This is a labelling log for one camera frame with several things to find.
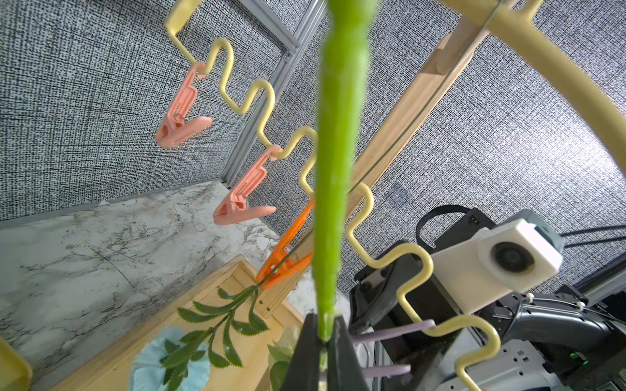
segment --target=pink clothespin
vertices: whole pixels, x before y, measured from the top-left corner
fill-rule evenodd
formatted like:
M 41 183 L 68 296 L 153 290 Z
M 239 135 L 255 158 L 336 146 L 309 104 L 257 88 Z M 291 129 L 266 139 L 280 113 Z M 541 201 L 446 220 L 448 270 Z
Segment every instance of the pink clothespin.
M 257 159 L 243 178 L 230 190 L 222 200 L 220 206 L 213 212 L 213 220 L 217 225 L 228 225 L 250 220 L 256 217 L 267 216 L 276 211 L 275 206 L 256 206 L 248 208 L 247 197 L 256 189 L 267 175 L 263 164 L 269 159 L 276 160 L 272 153 L 282 152 L 280 145 L 272 145 Z
M 167 109 L 165 118 L 156 131 L 156 143 L 163 148 L 176 146 L 211 126 L 212 120 L 209 117 L 198 117 L 185 123 L 185 116 L 198 96 L 198 89 L 192 85 L 193 80 L 196 77 L 198 79 L 204 78 L 204 75 L 198 74 L 198 68 L 201 66 L 204 64 L 197 62 L 189 69 L 170 108 Z

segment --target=black cable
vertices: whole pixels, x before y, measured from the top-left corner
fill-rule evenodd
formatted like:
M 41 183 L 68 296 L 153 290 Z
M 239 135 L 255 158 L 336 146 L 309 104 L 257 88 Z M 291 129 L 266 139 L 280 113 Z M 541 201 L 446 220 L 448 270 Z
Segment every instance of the black cable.
M 464 213 L 467 214 L 470 209 L 461 205 L 443 205 L 437 206 L 435 209 L 431 210 L 427 214 L 425 214 L 421 219 L 419 219 L 418 224 L 415 226 L 415 238 L 418 241 L 418 245 L 423 247 L 428 253 L 432 254 L 434 252 L 434 248 L 430 247 L 426 244 L 425 241 L 422 240 L 419 235 L 424 228 L 424 225 L 431 221 L 433 218 L 441 215 L 447 215 L 449 213 Z
M 626 236 L 618 236 L 616 238 L 608 238 L 608 239 L 600 239 L 600 240 L 581 241 L 578 243 L 565 245 L 565 248 L 587 246 L 587 245 L 597 245 L 600 243 L 610 243 L 611 241 L 620 241 L 620 240 L 626 240 Z
M 597 226 L 595 228 L 587 228 L 586 230 L 563 232 L 563 233 L 560 233 L 559 235 L 565 238 L 566 236 L 580 235 L 582 233 L 598 232 L 598 231 L 613 231 L 613 230 L 626 230 L 626 225 Z
M 567 305 L 571 305 L 572 307 L 579 308 L 577 304 L 570 303 L 570 302 L 566 302 L 566 301 L 564 301 L 564 300 L 556 300 L 556 299 L 553 299 L 553 298 L 534 297 L 534 298 L 533 298 L 533 301 L 534 301 L 534 302 L 555 302 L 555 303 L 567 304 Z M 583 311 L 588 311 L 588 312 L 594 313 L 594 314 L 596 314 L 596 315 L 599 315 L 599 316 L 601 316 L 601 317 L 611 319 L 611 320 L 613 320 L 614 322 L 620 322 L 620 323 L 622 323 L 622 324 L 626 325 L 626 322 L 625 322 L 625 321 L 623 321 L 623 320 L 621 320 L 621 319 L 618 319 L 618 318 L 614 317 L 613 315 L 607 315 L 606 313 L 597 312 L 597 311 L 591 310 L 591 309 L 589 309 L 589 308 L 587 308 L 587 307 L 583 307 Z
M 509 323 L 509 326 L 506 328 L 506 330 L 502 333 L 502 336 L 504 337 L 509 330 L 511 330 L 511 327 L 513 327 L 513 324 L 515 323 L 515 321 L 517 320 L 517 318 L 520 317 L 521 315 L 521 306 L 524 304 L 524 299 L 521 298 L 518 300 L 517 302 L 517 308 L 515 309 L 515 313 L 513 313 L 513 318 L 511 319 L 511 323 Z

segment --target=marble surface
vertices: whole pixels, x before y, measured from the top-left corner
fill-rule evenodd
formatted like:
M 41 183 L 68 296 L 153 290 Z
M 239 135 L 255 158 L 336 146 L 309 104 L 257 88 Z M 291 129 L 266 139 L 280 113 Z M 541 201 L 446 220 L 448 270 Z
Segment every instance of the marble surface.
M 263 264 L 279 239 L 264 223 L 213 224 L 227 192 L 210 181 L 0 230 L 0 264 L 16 282 L 0 292 L 0 335 L 33 366 L 34 391 L 236 255 Z M 310 273 L 288 300 L 315 309 Z M 337 307 L 347 316 L 341 294 Z

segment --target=orange clothespin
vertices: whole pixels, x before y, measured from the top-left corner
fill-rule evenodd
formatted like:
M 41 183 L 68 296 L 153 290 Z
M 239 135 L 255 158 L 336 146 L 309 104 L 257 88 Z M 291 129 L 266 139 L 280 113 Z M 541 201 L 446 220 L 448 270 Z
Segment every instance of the orange clothespin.
M 280 239 L 280 242 L 278 243 L 278 245 L 276 245 L 276 247 L 272 251 L 272 254 L 270 254 L 267 261 L 265 261 L 265 263 L 263 264 L 263 267 L 259 271 L 259 274 L 257 274 L 257 283 L 263 281 L 265 276 L 267 276 L 269 272 L 271 272 L 272 269 L 274 269 L 276 265 L 278 265 L 280 261 L 282 261 L 282 259 L 287 255 L 287 246 L 292 241 L 295 234 L 300 231 L 300 228 L 302 228 L 304 223 L 307 221 L 307 216 L 309 216 L 309 213 L 313 209 L 314 204 L 315 202 L 313 201 L 313 199 L 311 199 L 307 207 L 304 208 L 304 211 L 302 211 L 300 216 L 295 219 L 294 223 L 291 224 L 287 232 L 285 232 L 285 235 Z M 299 262 L 294 261 L 293 258 L 289 258 L 285 261 L 285 263 L 280 266 L 279 270 L 276 273 L 274 273 L 263 285 L 261 285 L 261 287 L 263 289 L 269 289 L 273 287 L 285 278 L 309 266 L 312 260 L 313 253 L 305 256 Z
M 163 148 L 176 146 L 211 126 L 212 120 L 209 117 L 198 117 L 185 122 L 185 116 L 198 96 L 198 89 L 192 85 L 193 80 L 196 77 L 198 79 L 204 78 L 203 75 L 198 74 L 198 68 L 201 66 L 204 64 L 197 62 L 189 69 L 183 84 L 167 109 L 158 131 L 156 131 L 156 143 Z
M 274 161 L 274 153 L 282 152 L 280 145 L 272 145 L 257 159 L 243 178 L 230 190 L 230 193 L 222 200 L 222 203 L 213 212 L 213 221 L 217 225 L 228 225 L 250 220 L 252 218 L 267 216 L 276 211 L 275 206 L 257 206 L 248 209 L 247 197 L 256 189 L 259 183 L 267 175 L 263 167 L 266 160 Z

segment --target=textured wallpaper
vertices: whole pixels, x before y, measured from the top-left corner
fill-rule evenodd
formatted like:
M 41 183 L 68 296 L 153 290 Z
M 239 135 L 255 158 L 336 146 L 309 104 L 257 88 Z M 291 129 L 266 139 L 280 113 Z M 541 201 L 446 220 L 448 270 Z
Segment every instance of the textured wallpaper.
M 0 220 L 221 174 L 248 118 L 217 91 L 224 56 L 189 114 L 213 125 L 172 150 L 153 139 L 189 68 L 165 34 L 173 4 L 2 2 Z M 179 34 L 198 59 L 220 36 L 235 51 L 228 93 L 241 102 L 282 51 L 236 0 L 203 2 Z
M 433 1 L 382 2 L 369 32 L 372 60 L 356 155 L 457 21 Z M 315 125 L 319 53 L 330 24 L 327 17 L 277 103 L 267 127 L 274 143 L 285 145 L 298 126 Z M 535 24 L 626 110 L 626 3 L 546 0 Z M 310 148 L 306 141 L 290 158 L 269 164 L 250 197 L 253 205 L 278 207 L 265 220 L 280 234 L 307 203 L 297 174 Z M 244 168 L 262 150 L 257 143 Z M 626 180 L 608 153 L 568 103 L 494 37 L 476 50 L 372 190 L 374 211 L 356 236 L 374 256 L 398 239 L 414 241 L 417 220 L 448 203 L 477 206 L 496 222 L 531 208 L 559 232 L 626 221 Z M 423 237 L 432 244 L 458 217 L 432 221 Z M 594 238 L 600 235 L 567 242 Z M 567 249 L 558 276 L 538 289 L 577 282 L 624 251 L 624 242 Z M 345 241 L 342 261 L 339 287 L 347 293 L 364 264 Z
M 309 6 L 308 0 L 265 0 L 267 6 L 276 14 L 289 31 L 295 33 L 304 11 Z

